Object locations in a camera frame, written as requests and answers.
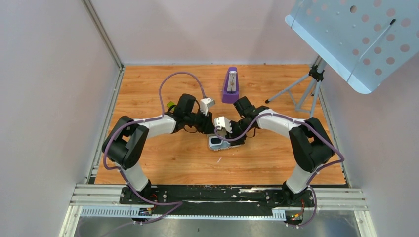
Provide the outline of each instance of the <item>gray floor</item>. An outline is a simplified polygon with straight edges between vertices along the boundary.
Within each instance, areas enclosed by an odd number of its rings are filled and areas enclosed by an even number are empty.
[[[81,219],[82,237],[99,237],[109,230],[128,223],[128,218],[84,217]],[[144,226],[129,225],[107,237],[360,237],[355,216],[350,211],[321,211],[303,229],[285,227],[283,222],[220,221],[165,219]]]

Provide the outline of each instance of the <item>cable connector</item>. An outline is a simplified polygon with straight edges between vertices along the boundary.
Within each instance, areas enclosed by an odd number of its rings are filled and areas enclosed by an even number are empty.
[[[308,73],[308,75],[314,78],[317,82],[323,81],[324,79],[323,73],[325,72],[325,70],[322,70],[322,72],[318,72],[317,71],[318,67],[319,67],[318,65],[313,66]]]
[[[207,97],[199,100],[199,106],[201,107],[201,112],[204,115],[208,114],[209,108],[213,105],[215,105],[215,100],[212,98]]]

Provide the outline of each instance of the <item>wooden board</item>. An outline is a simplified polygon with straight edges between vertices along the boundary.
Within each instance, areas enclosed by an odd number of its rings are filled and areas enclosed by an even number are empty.
[[[158,91],[168,75],[185,71],[193,73],[202,82],[205,93],[216,101],[210,108],[213,118],[226,116],[239,120],[232,104],[221,102],[221,89],[229,66],[135,66],[127,67],[122,80],[115,110],[110,124],[124,115],[143,119],[161,114]],[[247,96],[256,107],[307,74],[306,65],[257,65],[237,66],[240,96]],[[292,90],[298,100],[307,88],[310,79]],[[188,75],[176,75],[162,89],[165,109],[169,101],[177,103],[182,93],[201,99],[196,81]],[[312,97],[304,107],[311,107]],[[308,113],[296,112],[290,96],[285,93],[268,105],[273,110],[294,117],[309,118]],[[328,131],[320,102],[314,117]],[[241,147],[225,151],[209,150],[207,137],[200,133],[180,131],[147,140],[141,155],[141,166],[153,184],[282,184],[291,175],[296,163],[288,139],[270,131],[257,130],[256,137],[248,138]],[[124,183],[117,171],[106,170],[102,162],[95,180],[96,184]],[[313,184],[344,184],[340,165],[322,170]]]

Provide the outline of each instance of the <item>green object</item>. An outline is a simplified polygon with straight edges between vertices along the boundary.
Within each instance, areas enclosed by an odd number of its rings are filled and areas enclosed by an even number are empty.
[[[168,108],[170,108],[171,106],[173,106],[173,105],[175,105],[174,107],[173,107],[173,109],[176,107],[176,104],[173,102],[173,101],[170,101],[168,104],[167,104],[167,106],[168,106]]]

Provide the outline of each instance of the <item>music stand tripod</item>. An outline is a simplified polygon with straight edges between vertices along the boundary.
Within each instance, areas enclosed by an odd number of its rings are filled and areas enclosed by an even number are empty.
[[[307,75],[303,76],[302,78],[300,78],[296,82],[292,83],[287,88],[281,90],[280,92],[278,92],[276,95],[272,96],[271,98],[265,100],[265,103],[268,104],[269,102],[271,102],[276,97],[282,95],[284,92],[288,92],[290,94],[291,99],[294,102],[295,110],[296,111],[302,111],[302,112],[308,112],[308,113],[310,113],[310,118],[313,117],[314,109],[316,108],[317,97],[319,96],[320,84],[322,83],[322,81],[324,79],[323,78],[323,73],[325,72],[324,69],[325,69],[326,65],[327,65],[326,61],[323,60],[320,56],[318,56],[316,61],[314,62],[314,64],[311,66],[311,69],[310,69],[310,71]],[[309,77],[312,77],[313,79],[311,80],[311,82],[308,85],[307,89],[305,90],[303,96],[301,97],[301,99],[297,103],[295,101],[294,97],[293,97],[293,94],[290,92],[290,89],[293,88],[294,86],[296,86],[298,83],[300,83],[300,82],[304,81],[305,79],[309,78]],[[311,110],[304,110],[304,109],[301,108],[301,106],[304,103],[304,101],[307,99],[307,96],[310,92],[312,92],[311,96],[314,96],[313,104],[311,105]]]

